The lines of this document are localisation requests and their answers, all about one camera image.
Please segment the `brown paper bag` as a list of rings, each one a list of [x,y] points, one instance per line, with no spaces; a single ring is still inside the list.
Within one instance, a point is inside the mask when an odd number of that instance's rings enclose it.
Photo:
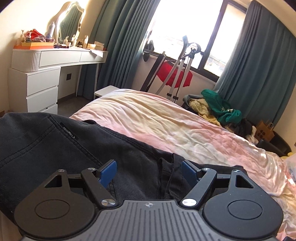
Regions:
[[[265,123],[264,121],[261,120],[256,125],[256,133],[255,133],[256,139],[258,141],[265,140],[267,142],[270,142],[274,137],[273,128],[274,126],[272,122]]]

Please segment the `yellow knitted garment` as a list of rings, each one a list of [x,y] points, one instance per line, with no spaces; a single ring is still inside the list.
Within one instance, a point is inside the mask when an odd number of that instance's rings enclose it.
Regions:
[[[212,110],[210,109],[210,106],[208,105],[207,101],[204,98],[189,99],[189,107],[204,120],[208,121],[213,125],[221,127],[220,122],[212,114]]]

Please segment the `pink bed sheet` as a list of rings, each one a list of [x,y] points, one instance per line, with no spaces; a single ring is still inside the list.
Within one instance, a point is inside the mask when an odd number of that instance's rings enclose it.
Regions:
[[[132,89],[119,89],[100,97],[72,118],[94,120],[199,164],[243,166],[283,210],[278,239],[295,238],[295,181],[288,164],[277,154],[257,148],[161,96]]]

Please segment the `teal curtain left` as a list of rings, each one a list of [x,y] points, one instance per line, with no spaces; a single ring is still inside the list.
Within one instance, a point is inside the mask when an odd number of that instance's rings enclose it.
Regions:
[[[92,100],[109,85],[131,88],[144,49],[144,38],[159,1],[105,1],[94,23],[90,42],[104,44],[108,55],[100,68],[82,67],[78,95]]]

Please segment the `white dressing table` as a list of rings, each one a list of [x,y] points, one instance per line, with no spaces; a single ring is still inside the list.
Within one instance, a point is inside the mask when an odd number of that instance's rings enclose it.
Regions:
[[[102,64],[108,52],[78,47],[69,49],[13,49],[8,69],[10,111],[58,113],[61,68]]]

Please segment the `red cloth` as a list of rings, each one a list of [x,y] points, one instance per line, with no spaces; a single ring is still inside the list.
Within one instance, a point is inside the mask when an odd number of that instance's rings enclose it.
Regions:
[[[168,76],[168,74],[170,73],[171,69],[173,67],[173,63],[171,61],[165,61],[161,67],[159,68],[158,70],[158,73],[157,73],[157,76],[158,78],[164,82],[166,77]],[[169,80],[167,81],[166,85],[168,86],[172,86],[173,85],[173,81],[175,80],[175,77],[177,75],[177,71],[178,71],[178,68],[176,68],[174,70],[174,72],[172,73],[171,77],[169,78]],[[180,75],[178,76],[178,80],[177,80],[177,83],[176,83],[176,86],[175,88],[179,88],[180,87],[180,83],[182,81],[182,78],[183,78],[183,75],[185,73],[185,70],[183,69],[181,72],[180,72]],[[186,80],[183,84],[183,87],[188,87],[190,86],[191,84],[191,80],[192,80],[192,77],[193,77],[193,73],[191,71],[189,71],[189,73],[187,74],[187,77],[186,77]]]

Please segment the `teal curtain right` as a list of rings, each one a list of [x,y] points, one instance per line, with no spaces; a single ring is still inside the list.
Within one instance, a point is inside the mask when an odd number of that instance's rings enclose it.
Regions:
[[[295,36],[252,1],[214,91],[253,123],[280,120],[295,87]]]

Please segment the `white stool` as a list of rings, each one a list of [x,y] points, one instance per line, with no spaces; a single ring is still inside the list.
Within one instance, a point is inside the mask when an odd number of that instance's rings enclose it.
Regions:
[[[94,99],[102,97],[102,96],[109,94],[109,93],[116,91],[116,90],[119,90],[119,88],[117,88],[113,85],[109,85],[107,87],[104,87],[104,88],[94,92]]]

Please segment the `vanity mirror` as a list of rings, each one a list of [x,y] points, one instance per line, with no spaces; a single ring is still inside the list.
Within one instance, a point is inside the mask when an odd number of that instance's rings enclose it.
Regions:
[[[85,6],[81,1],[67,1],[63,4],[60,11],[49,20],[47,25],[48,30],[49,24],[55,22],[52,39],[56,45],[64,44],[64,41],[71,43],[71,46],[77,43],[85,14]]]

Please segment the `teal curtain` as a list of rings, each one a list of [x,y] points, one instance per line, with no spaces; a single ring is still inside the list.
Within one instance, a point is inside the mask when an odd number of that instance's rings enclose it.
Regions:
[[[144,38],[159,1],[105,1],[94,23],[90,42],[104,44],[108,55],[100,68],[82,67],[78,95],[92,100],[109,85],[131,88],[144,49]]]
[[[253,123],[280,120],[295,87],[295,36],[252,1],[214,91]]]

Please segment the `black garment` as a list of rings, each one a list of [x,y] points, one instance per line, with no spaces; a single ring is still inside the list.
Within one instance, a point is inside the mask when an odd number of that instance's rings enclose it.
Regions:
[[[156,149],[95,121],[48,113],[7,113],[1,118],[1,212],[16,206],[58,169],[69,174],[117,162],[107,189],[118,201],[175,199],[191,190],[182,156]]]

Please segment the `white spray bottle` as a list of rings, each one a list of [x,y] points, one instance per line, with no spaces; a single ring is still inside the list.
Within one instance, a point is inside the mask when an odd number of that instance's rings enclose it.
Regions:
[[[53,37],[54,30],[55,30],[55,22],[51,22],[48,26],[46,37],[51,39]]]

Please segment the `green garment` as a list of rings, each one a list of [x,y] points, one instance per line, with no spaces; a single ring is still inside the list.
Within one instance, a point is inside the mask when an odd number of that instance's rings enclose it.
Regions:
[[[238,124],[242,120],[242,112],[237,109],[233,109],[229,102],[222,99],[220,95],[213,90],[204,89],[201,92],[208,106],[212,110],[215,118],[222,125],[229,123]]]

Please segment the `orange box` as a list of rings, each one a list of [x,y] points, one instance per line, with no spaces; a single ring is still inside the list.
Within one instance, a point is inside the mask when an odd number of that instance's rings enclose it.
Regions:
[[[38,50],[38,49],[53,49],[53,42],[21,42],[19,45],[15,45],[14,49],[22,50]]]

